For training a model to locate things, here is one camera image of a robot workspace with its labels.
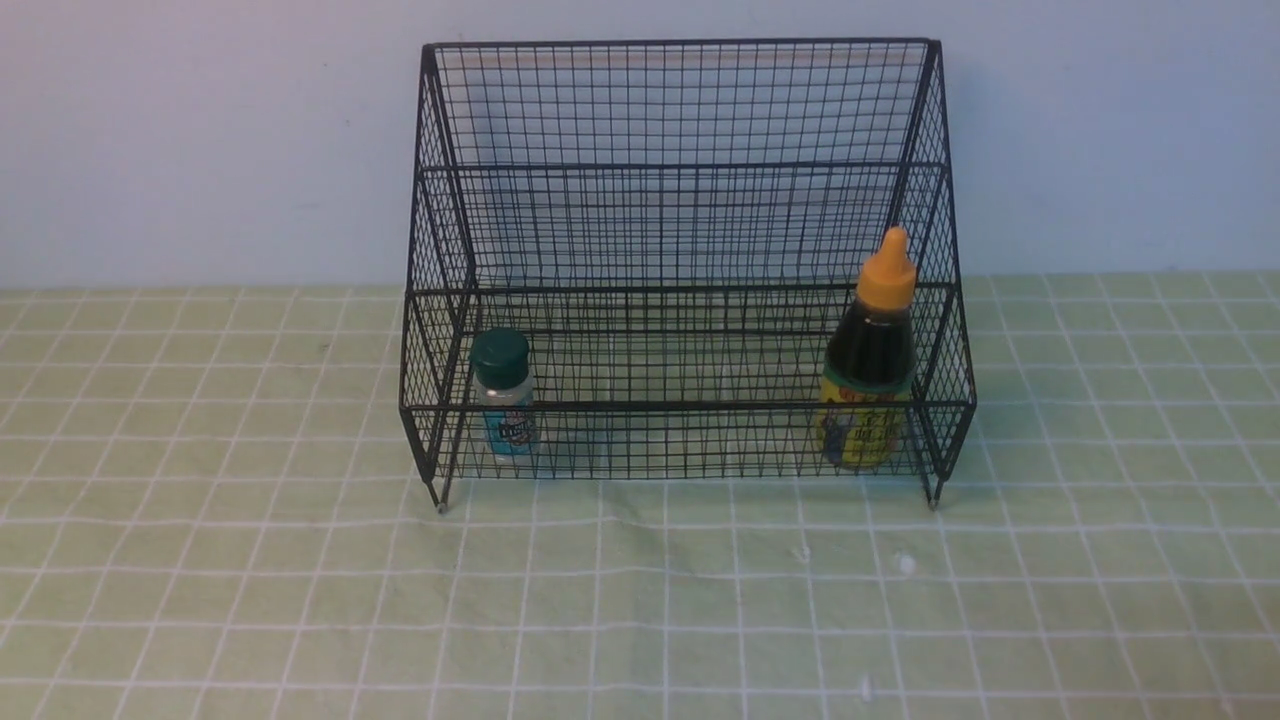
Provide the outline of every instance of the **wire rack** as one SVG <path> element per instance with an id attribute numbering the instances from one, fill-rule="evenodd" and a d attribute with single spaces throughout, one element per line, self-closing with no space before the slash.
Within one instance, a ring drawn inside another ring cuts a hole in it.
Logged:
<path id="1" fill-rule="evenodd" d="M 931 505 L 975 407 L 942 55 L 931 40 L 422 50 L 401 415 L 443 511 L 462 477 L 792 477 L 827 341 L 886 227 L 919 364 L 874 473 Z M 532 347 L 541 436 L 498 462 L 467 354 Z"/>

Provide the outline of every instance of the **yellow cap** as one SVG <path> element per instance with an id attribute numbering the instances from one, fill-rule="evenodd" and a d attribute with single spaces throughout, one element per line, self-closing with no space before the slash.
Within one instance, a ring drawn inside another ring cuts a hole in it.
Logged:
<path id="1" fill-rule="evenodd" d="M 877 310 L 902 310 L 915 293 L 915 265 L 906 256 L 906 231 L 892 227 L 876 255 L 863 263 L 858 299 Z"/>

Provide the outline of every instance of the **white wall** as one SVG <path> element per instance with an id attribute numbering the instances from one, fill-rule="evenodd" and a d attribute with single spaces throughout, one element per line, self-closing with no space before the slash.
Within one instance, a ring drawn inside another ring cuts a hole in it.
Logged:
<path id="1" fill-rule="evenodd" d="M 420 45 L 943 41 L 969 272 L 1280 268 L 1276 0 L 10 0 L 0 286 L 403 279 Z"/>

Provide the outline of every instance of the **wire mesh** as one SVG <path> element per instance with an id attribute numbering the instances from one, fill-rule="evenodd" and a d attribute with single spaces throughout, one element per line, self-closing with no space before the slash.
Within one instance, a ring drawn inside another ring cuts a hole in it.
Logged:
<path id="1" fill-rule="evenodd" d="M 429 45 L 420 99 L 401 411 L 438 502 L 457 477 L 837 471 L 822 355 L 891 224 L 919 365 L 870 471 L 936 497 L 975 404 L 936 41 Z M 529 465 L 479 433 L 493 327 L 532 347 Z"/>

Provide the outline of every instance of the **small glass bottle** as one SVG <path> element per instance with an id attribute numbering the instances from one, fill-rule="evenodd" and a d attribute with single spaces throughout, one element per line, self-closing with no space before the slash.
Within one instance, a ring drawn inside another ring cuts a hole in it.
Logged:
<path id="1" fill-rule="evenodd" d="M 471 346 L 476 396 L 484 411 L 484 437 L 495 460 L 530 462 L 538 448 L 532 401 L 534 377 L 529 372 L 529 340 L 511 328 L 480 333 Z"/>

